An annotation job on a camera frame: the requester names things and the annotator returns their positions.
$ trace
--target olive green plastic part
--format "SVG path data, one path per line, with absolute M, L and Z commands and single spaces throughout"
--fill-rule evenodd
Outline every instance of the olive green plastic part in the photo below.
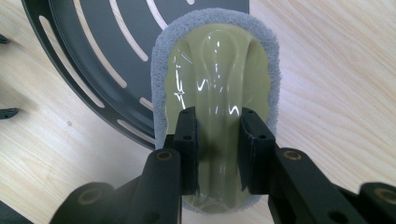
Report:
M 180 110 L 195 106 L 199 126 L 199 185 L 183 199 L 205 213 L 239 208 L 242 191 L 237 168 L 242 107 L 269 115 L 268 57 L 248 31 L 231 24 L 195 28 L 175 44 L 165 78 L 167 134 L 175 133 Z

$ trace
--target gray foam pad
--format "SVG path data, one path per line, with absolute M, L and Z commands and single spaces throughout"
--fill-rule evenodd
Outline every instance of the gray foam pad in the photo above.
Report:
M 276 133 L 277 103 L 280 90 L 279 72 L 279 45 L 273 32 L 254 17 L 238 11 L 208 8 L 190 12 L 177 20 L 173 21 L 158 36 L 151 55 L 151 89 L 152 103 L 154 105 L 154 129 L 156 148 L 163 147 L 166 135 L 166 116 L 165 116 L 165 89 L 164 79 L 167 74 L 168 55 L 172 51 L 176 42 L 192 29 L 210 23 L 230 23 L 238 25 L 248 30 L 261 42 L 268 55 L 268 72 L 271 78 L 271 91 L 267 100 L 270 106 L 270 116 L 265 122 L 269 129 Z M 241 209 L 250 207 L 260 199 L 260 196 L 251 196 L 242 205 Z M 184 204 L 190 210 L 194 208 Z

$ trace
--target black mechanical fixture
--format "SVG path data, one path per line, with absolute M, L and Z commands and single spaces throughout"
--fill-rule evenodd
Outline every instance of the black mechanical fixture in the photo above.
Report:
M 90 183 L 72 192 L 51 223 L 181 222 L 181 195 L 198 186 L 194 107 L 180 112 L 175 135 L 153 151 L 143 174 L 119 189 Z M 396 223 L 396 188 L 366 183 L 359 194 L 335 186 L 301 150 L 279 148 L 250 109 L 243 109 L 238 147 L 242 187 L 269 195 L 276 224 Z

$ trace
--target wooden table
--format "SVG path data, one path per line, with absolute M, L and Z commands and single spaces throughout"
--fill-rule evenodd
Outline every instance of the wooden table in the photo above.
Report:
M 250 1 L 276 33 L 283 76 L 277 142 L 306 152 L 330 180 L 396 186 L 396 3 Z M 109 127 L 66 85 L 21 1 L 0 2 L 0 201 L 47 223 L 92 181 L 118 187 L 140 175 L 149 151 Z M 183 223 L 271 223 L 266 197 L 244 212 Z

